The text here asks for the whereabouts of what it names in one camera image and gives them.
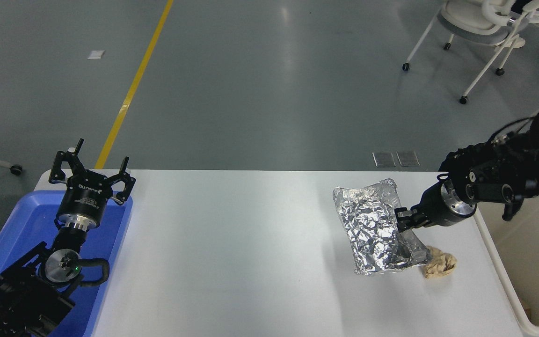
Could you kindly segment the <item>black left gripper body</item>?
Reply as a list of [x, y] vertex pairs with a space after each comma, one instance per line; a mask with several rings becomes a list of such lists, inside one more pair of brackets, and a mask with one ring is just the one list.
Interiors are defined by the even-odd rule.
[[102, 220], [113, 190], [107, 177], [96, 171], [84, 171], [68, 179], [67, 189], [57, 212], [57, 219], [71, 215]]

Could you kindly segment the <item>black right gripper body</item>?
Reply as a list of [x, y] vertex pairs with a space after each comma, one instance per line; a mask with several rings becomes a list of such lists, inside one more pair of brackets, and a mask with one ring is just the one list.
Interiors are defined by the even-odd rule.
[[442, 197], [443, 182], [437, 182], [430, 186], [421, 196], [421, 200], [414, 205], [411, 216], [411, 228], [432, 226], [449, 227], [457, 223], [456, 215], [445, 204]]

